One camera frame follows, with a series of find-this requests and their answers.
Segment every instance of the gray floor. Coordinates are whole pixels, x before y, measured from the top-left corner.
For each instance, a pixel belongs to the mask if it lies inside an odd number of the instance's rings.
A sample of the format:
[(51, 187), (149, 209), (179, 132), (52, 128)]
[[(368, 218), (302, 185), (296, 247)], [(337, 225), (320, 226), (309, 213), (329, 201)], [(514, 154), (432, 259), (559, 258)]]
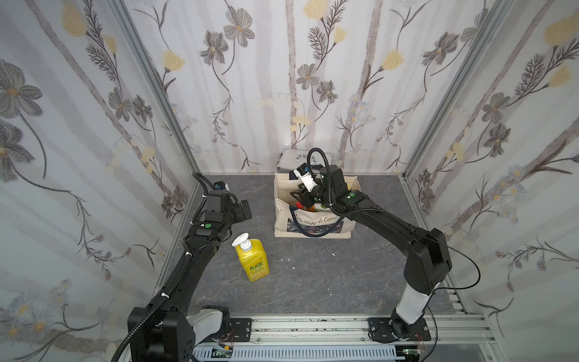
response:
[[(300, 239), (273, 236), (275, 206), (272, 175), (210, 176), (225, 181), (239, 200), (247, 199), (253, 217), (233, 226), (195, 289), (189, 314), (206, 304), (228, 306), (232, 313), (390, 313), (406, 285), (405, 257), (392, 244), (357, 224), (351, 239)], [(416, 223), (396, 176), (360, 176), (372, 200), (408, 222)], [(200, 202), (196, 195), (194, 206)], [(248, 280), (231, 242), (248, 232), (267, 253), (268, 276)], [(176, 249), (176, 263), (182, 247)], [(434, 313), (453, 313), (446, 291), (430, 301)]]

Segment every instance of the yellow flower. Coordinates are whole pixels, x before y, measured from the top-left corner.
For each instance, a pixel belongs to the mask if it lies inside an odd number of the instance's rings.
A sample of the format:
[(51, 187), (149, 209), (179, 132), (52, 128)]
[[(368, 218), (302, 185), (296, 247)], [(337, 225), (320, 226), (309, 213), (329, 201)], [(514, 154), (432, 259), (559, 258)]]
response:
[(452, 145), (452, 151), (455, 153), (458, 162), (464, 160), (464, 146), (460, 142), (455, 142)]
[(104, 35), (103, 38), (105, 39), (105, 43), (111, 53), (116, 54), (116, 40), (112, 36)]
[(86, 34), (86, 24), (82, 15), (73, 3), (65, 2), (63, 10), (63, 29), (72, 36), (83, 36)]
[(165, 68), (167, 68), (170, 72), (178, 71), (183, 67), (185, 64), (185, 60), (181, 59), (177, 54), (173, 53), (170, 50), (165, 50), (163, 53), (163, 64)]
[(36, 325), (34, 326), (34, 330), (36, 332), (40, 332), (44, 329), (44, 322), (40, 321), (38, 323), (36, 323)]
[(328, 0), (310, 0), (303, 7), (303, 12), (310, 19), (321, 19), (328, 9)]
[(571, 79), (571, 72), (567, 64), (564, 64), (553, 74), (549, 80), (549, 87), (558, 87), (567, 83)]
[(342, 40), (346, 39), (346, 34), (347, 34), (346, 30), (340, 27), (336, 27), (336, 30), (334, 31), (334, 42), (339, 43)]
[(312, 122), (312, 120), (306, 116), (295, 116), (291, 120), (293, 120), (294, 123), (297, 123), (299, 125), (304, 125), (304, 126), (307, 126)]
[(112, 167), (119, 167), (120, 166), (120, 160), (116, 157), (113, 157), (111, 159), (111, 166)]
[(398, 68), (398, 66), (400, 66), (402, 63), (404, 63), (404, 57), (402, 57), (402, 54), (399, 51), (394, 49), (388, 53), (386, 58), (384, 58), (384, 61), (382, 62), (382, 68), (391, 71)]
[(579, 28), (579, 12), (564, 17), (545, 29), (545, 41), (551, 46), (563, 45)]
[(147, 162), (151, 157), (155, 157), (155, 148), (154, 147), (145, 148), (141, 155), (141, 161)]

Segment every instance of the bottle in bag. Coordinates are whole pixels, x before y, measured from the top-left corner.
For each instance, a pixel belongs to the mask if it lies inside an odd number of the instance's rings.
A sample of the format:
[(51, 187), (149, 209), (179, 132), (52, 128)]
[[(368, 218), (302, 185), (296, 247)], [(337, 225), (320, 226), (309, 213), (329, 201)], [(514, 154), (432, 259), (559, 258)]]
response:
[(269, 274), (267, 255), (258, 239), (248, 239), (249, 234), (238, 236), (232, 246), (235, 246), (237, 256), (250, 281), (256, 281)]

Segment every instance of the floral wallpaper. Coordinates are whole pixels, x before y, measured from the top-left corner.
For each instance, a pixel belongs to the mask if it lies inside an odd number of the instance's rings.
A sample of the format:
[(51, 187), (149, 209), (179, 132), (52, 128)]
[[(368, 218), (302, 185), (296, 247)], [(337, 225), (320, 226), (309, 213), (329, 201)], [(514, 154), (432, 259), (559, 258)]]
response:
[(409, 175), (509, 361), (576, 359), (578, 57), (577, 2), (515, 1)]
[(110, 360), (193, 180), (105, 2), (0, 5), (4, 359)]
[(493, 1), (126, 4), (203, 171), (315, 146), (381, 173), (404, 170)]

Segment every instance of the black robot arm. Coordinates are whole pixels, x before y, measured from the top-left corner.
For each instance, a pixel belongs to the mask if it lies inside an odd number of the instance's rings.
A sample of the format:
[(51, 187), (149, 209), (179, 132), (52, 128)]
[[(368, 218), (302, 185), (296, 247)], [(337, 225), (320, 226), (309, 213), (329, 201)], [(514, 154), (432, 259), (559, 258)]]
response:
[(414, 226), (383, 210), (363, 192), (348, 190), (342, 170), (336, 165), (326, 164), (320, 170), (320, 180), (310, 169), (309, 165), (303, 164), (294, 171), (304, 180), (298, 190), (291, 192), (295, 199), (307, 209), (320, 202), (338, 216), (369, 227), (407, 257), (404, 267), (407, 284), (392, 312), (391, 338), (380, 340), (389, 342), (413, 336), (432, 293), (452, 269), (444, 234), (437, 229), (427, 231)]

